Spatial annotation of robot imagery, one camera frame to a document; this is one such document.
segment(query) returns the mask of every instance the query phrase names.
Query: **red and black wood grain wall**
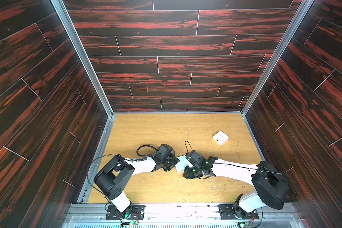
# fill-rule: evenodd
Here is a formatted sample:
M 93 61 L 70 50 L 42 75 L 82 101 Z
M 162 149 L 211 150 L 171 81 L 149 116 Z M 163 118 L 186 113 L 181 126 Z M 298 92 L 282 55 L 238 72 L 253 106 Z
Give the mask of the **red and black wood grain wall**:
M 241 111 L 299 0 L 64 0 L 115 112 Z
M 313 2 L 246 117 L 310 228 L 342 227 L 342 0 Z
M 0 1 L 0 227 L 61 227 L 106 120 L 50 0 Z

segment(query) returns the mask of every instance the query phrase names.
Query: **mounting plate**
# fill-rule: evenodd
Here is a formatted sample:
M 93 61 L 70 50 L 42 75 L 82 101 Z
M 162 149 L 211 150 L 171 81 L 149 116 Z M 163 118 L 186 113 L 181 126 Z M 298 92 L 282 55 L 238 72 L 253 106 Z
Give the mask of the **mounting plate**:
M 144 218 L 144 205 L 132 205 L 132 212 L 136 211 L 139 213 L 139 220 L 143 220 Z M 109 205 L 108 211 L 106 212 L 105 220 L 120 220 L 121 215 L 119 215 L 119 212 L 115 208 L 114 205 Z M 130 217 L 123 221 L 130 221 L 130 220 L 137 220 L 137 213 L 131 213 Z
M 233 204 L 219 204 L 218 205 L 219 215 L 222 220 L 237 218 L 236 216 L 234 216 L 232 207 L 233 207 Z M 251 213 L 246 214 L 246 216 L 242 219 L 252 219 L 252 216 L 255 220 L 259 219 L 259 216 L 256 210 L 253 210 Z

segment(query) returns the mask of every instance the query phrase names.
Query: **back wall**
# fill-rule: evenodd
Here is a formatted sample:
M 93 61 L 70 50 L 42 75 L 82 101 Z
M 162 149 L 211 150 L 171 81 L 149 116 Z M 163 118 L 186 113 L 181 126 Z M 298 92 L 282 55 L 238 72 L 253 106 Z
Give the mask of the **back wall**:
M 114 112 L 241 111 L 301 0 L 64 0 Z

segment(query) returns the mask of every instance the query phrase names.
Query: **white box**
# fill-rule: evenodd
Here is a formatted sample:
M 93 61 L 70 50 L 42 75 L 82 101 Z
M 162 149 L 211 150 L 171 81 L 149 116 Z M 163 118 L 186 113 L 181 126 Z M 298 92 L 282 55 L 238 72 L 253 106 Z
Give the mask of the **white box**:
M 229 139 L 229 137 L 228 137 L 228 135 L 224 134 L 223 131 L 219 131 L 217 134 L 215 134 L 213 136 L 213 139 L 217 143 L 219 143 L 219 145 L 222 145 L 223 143 L 225 143 Z
M 179 162 L 175 165 L 176 167 L 176 172 L 181 173 L 184 171 L 185 167 L 192 167 L 192 164 L 186 159 L 185 155 L 177 157 Z

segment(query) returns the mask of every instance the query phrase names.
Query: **wooden floor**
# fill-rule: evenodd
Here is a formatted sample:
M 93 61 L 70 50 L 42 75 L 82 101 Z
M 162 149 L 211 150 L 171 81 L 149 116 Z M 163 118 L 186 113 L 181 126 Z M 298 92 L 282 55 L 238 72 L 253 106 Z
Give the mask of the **wooden floor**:
M 222 146 L 212 138 L 222 130 L 229 140 Z M 104 154 L 121 154 L 136 158 L 136 149 L 145 144 L 156 148 L 170 145 L 177 156 L 186 154 L 185 140 L 205 158 L 215 156 L 227 161 L 258 164 L 261 160 L 241 114 L 134 114 L 117 115 Z M 142 148 L 140 153 L 152 153 Z M 112 156 L 102 159 L 99 170 Z M 176 169 L 157 170 L 132 176 L 125 194 L 133 203 L 216 203 L 234 202 L 241 193 L 253 186 L 225 178 L 187 180 Z M 106 203 L 95 189 L 88 203 Z

